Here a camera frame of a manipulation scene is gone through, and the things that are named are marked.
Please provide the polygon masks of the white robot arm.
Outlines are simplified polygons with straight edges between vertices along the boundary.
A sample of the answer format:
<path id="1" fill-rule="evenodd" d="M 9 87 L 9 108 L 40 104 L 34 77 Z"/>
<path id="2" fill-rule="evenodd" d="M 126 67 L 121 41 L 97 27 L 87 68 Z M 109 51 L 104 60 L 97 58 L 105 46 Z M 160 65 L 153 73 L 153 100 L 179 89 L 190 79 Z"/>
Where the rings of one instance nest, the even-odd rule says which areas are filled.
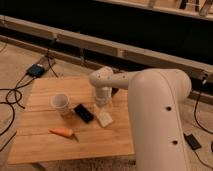
<path id="1" fill-rule="evenodd" d="M 179 103 L 191 91 L 189 76 L 180 69 L 145 69 L 115 74 L 103 67 L 89 75 L 99 104 L 109 88 L 127 91 L 128 113 L 137 171 L 190 171 Z"/>

